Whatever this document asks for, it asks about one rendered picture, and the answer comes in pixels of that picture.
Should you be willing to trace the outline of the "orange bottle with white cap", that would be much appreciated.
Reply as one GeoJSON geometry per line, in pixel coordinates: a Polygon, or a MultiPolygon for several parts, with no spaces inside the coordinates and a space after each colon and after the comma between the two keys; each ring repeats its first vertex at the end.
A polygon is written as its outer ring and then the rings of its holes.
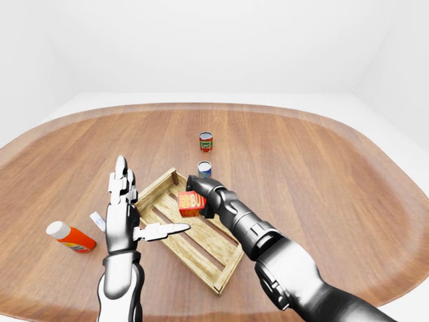
{"type": "Polygon", "coordinates": [[[96,241],[62,221],[55,221],[46,228],[46,233],[58,242],[78,253],[87,253],[96,246],[96,241]]]}

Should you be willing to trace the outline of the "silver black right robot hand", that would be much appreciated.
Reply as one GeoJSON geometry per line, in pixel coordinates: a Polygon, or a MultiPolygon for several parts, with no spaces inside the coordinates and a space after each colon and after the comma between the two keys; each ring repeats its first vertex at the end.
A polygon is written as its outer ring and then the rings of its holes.
{"type": "Polygon", "coordinates": [[[199,213],[206,219],[215,217],[215,213],[221,206],[221,191],[227,189],[213,178],[200,178],[195,175],[189,175],[186,182],[186,190],[194,191],[206,199],[206,204],[199,213]]]}

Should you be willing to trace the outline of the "wooden slat tray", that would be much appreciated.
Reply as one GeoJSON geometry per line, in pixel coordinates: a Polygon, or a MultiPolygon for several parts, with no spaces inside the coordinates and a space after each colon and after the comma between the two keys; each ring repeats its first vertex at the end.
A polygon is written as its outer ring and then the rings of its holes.
{"type": "Polygon", "coordinates": [[[219,219],[180,216],[178,193],[185,191],[185,184],[186,179],[171,168],[139,194],[135,206],[145,225],[189,224],[190,229],[171,235],[162,243],[217,296],[221,296],[244,252],[219,219]]]}

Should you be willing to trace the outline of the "small white flat packet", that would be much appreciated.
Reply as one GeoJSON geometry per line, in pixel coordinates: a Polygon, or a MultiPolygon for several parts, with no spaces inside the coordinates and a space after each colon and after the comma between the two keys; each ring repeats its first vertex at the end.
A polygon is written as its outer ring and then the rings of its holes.
{"type": "Polygon", "coordinates": [[[106,230],[105,220],[97,212],[90,214],[90,218],[97,225],[97,227],[104,233],[106,230]]]}

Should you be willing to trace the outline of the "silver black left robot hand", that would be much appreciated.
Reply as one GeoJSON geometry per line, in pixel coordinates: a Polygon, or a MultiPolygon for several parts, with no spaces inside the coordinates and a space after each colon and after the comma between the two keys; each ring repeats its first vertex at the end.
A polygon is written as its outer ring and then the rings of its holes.
{"type": "Polygon", "coordinates": [[[140,240],[152,242],[190,229],[187,223],[152,223],[139,227],[139,213],[135,208],[138,192],[135,175],[127,166],[124,156],[117,158],[115,171],[110,173],[110,202],[106,216],[106,241],[108,253],[135,250],[140,240]]]}

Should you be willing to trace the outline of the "red orange butter box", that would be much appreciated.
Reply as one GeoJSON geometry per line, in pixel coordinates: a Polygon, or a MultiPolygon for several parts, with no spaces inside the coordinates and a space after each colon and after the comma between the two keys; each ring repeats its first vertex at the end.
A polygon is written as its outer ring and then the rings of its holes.
{"type": "Polygon", "coordinates": [[[198,217],[206,199],[195,191],[178,193],[178,209],[182,217],[198,217]]]}

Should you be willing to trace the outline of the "red green labelled tin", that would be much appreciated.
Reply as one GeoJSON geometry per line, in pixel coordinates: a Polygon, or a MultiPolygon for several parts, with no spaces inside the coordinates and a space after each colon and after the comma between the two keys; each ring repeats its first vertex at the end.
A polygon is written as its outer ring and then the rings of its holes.
{"type": "Polygon", "coordinates": [[[213,136],[210,132],[204,131],[199,135],[200,150],[203,152],[211,152],[213,146],[213,136]]]}

